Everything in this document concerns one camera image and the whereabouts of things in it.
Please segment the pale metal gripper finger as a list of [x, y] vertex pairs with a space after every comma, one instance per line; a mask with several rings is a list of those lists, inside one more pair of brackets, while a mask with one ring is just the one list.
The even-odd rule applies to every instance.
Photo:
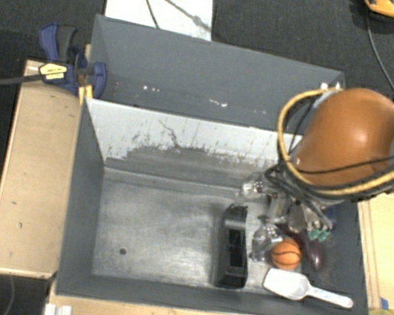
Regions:
[[259, 200], [263, 196], [264, 182], [262, 175], [251, 174], [243, 180], [239, 189], [239, 196], [247, 200]]
[[262, 224], [253, 234], [250, 257], [255, 262], [264, 261], [271, 249], [283, 240], [279, 228], [271, 223]]

